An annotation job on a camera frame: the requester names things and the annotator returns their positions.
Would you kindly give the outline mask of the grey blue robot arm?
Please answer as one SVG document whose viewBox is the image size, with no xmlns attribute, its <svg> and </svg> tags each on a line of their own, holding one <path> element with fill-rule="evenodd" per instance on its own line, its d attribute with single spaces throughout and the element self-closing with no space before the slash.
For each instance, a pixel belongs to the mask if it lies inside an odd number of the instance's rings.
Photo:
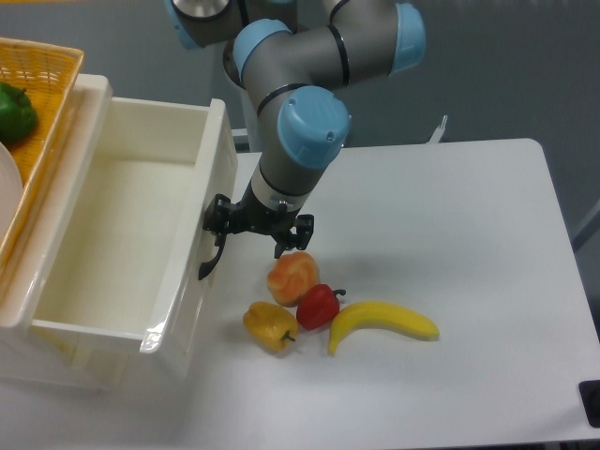
<svg viewBox="0 0 600 450">
<path fill-rule="evenodd" d="M 247 93 L 263 148 L 239 202 L 218 194 L 203 227 L 224 248 L 231 234 L 275 240 L 276 254 L 308 245 L 302 207 L 338 156 L 351 117 L 338 89 L 392 76 L 424 58 L 424 20 L 399 1 L 327 1 L 324 26 L 302 31 L 294 1 L 169 1 L 186 47 L 232 44 L 232 80 Z"/>
</svg>

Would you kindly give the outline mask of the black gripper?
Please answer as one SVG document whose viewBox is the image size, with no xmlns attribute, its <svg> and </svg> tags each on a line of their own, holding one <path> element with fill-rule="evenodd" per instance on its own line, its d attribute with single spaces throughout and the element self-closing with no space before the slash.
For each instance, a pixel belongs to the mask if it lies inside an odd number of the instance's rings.
<svg viewBox="0 0 600 450">
<path fill-rule="evenodd" d="M 215 245 L 223 246 L 230 233 L 257 233 L 273 237 L 274 258 L 285 251 L 305 250 L 314 232 L 314 216 L 297 215 L 287 206 L 272 210 L 254 195 L 245 195 L 239 203 L 217 194 L 204 212 L 202 228 L 215 236 Z"/>
</svg>

